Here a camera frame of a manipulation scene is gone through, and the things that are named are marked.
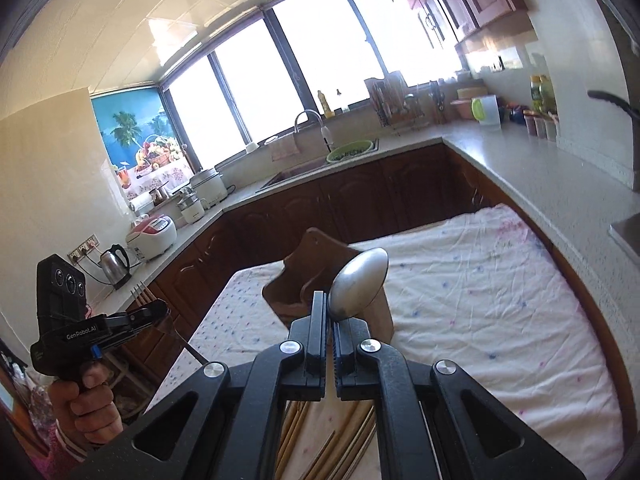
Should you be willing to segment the person's left hand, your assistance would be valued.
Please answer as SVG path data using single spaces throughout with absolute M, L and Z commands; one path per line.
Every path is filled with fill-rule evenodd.
M 58 379 L 48 389 L 53 414 L 65 437 L 84 450 L 104 445 L 124 431 L 108 388 L 110 371 L 100 362 L 89 366 L 77 382 Z

